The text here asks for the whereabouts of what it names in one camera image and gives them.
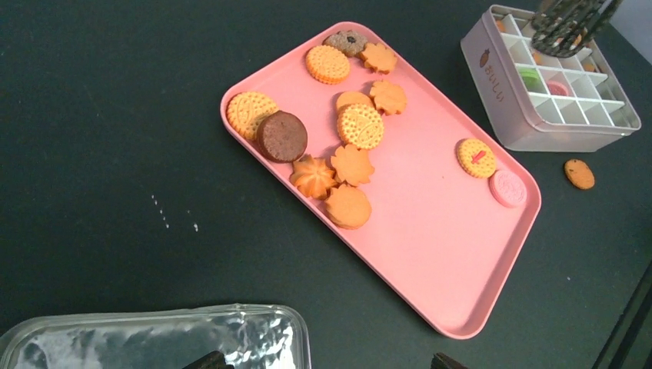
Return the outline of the green round cookie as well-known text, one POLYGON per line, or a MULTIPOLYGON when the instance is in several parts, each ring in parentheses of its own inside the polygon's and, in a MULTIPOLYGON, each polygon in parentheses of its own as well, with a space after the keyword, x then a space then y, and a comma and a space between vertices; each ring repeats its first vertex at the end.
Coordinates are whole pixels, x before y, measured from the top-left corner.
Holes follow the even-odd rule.
POLYGON ((535 69, 519 68, 518 73, 528 91, 536 92, 541 89, 541 79, 535 69))

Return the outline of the metal serving tongs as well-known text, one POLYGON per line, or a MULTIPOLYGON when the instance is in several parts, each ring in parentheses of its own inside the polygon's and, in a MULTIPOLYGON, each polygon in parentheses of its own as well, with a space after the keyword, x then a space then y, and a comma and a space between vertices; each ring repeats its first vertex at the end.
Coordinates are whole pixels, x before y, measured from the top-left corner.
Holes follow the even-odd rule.
POLYGON ((531 19, 534 50, 555 58, 570 58, 587 46, 610 21, 622 0, 542 1, 531 19))

